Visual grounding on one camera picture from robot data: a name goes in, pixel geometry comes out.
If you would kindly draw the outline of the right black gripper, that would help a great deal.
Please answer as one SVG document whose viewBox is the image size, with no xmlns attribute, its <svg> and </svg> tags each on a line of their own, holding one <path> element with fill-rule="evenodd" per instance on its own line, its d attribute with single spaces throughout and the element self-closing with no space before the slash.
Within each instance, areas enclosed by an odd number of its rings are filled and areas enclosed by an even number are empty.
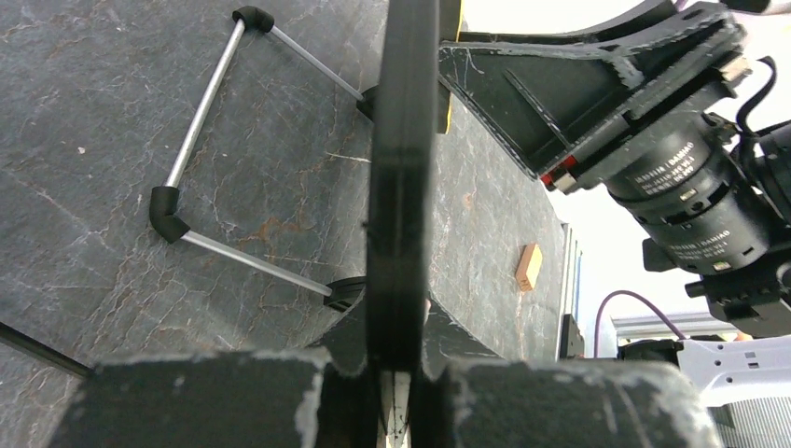
<svg viewBox="0 0 791 448">
<path fill-rule="evenodd" d="M 574 189 L 646 155 L 669 119 L 729 94 L 723 66 L 746 32 L 725 7 L 642 1 L 614 19 L 555 35 L 462 31 L 461 43 L 529 44 L 517 54 L 445 47 L 453 93 L 526 174 Z"/>
</svg>

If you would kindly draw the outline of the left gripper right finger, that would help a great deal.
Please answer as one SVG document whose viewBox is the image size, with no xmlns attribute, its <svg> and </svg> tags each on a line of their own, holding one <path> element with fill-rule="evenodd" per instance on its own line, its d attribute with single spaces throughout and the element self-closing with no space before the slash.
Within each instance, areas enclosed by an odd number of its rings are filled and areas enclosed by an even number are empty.
<svg viewBox="0 0 791 448">
<path fill-rule="evenodd" d="M 691 382 L 653 361 L 458 358 L 410 404 L 414 447 L 719 447 Z"/>
</svg>

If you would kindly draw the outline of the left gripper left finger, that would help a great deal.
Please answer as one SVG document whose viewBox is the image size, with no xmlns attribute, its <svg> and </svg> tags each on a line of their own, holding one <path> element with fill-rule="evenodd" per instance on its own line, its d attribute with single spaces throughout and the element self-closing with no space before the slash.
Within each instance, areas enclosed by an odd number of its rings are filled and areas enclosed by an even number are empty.
<svg viewBox="0 0 791 448">
<path fill-rule="evenodd" d="M 365 419 L 325 349 L 98 364 L 51 447 L 362 447 Z"/>
</svg>

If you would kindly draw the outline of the black framed whiteboard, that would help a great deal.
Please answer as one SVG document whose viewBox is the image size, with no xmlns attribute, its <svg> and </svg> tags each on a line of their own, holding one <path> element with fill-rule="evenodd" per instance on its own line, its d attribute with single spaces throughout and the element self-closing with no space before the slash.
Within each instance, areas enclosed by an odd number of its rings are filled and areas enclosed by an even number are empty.
<svg viewBox="0 0 791 448">
<path fill-rule="evenodd" d="M 438 30 L 437 1 L 390 2 L 373 111 L 365 295 L 368 367 L 390 447 L 404 442 L 422 373 Z"/>
</svg>

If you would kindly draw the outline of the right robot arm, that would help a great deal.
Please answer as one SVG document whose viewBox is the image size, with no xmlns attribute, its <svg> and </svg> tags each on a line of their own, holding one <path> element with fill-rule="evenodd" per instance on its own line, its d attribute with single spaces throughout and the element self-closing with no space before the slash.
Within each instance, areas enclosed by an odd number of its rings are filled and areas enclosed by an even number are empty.
<svg viewBox="0 0 791 448">
<path fill-rule="evenodd" d="M 738 2 L 644 1 L 559 35 L 458 32 L 439 79 L 548 190 L 604 186 L 645 230 L 650 272 L 696 275 L 690 298 L 747 343 L 633 343 L 621 359 L 676 364 L 708 407 L 790 387 L 790 125 L 754 130 L 712 106 L 751 72 Z"/>
</svg>

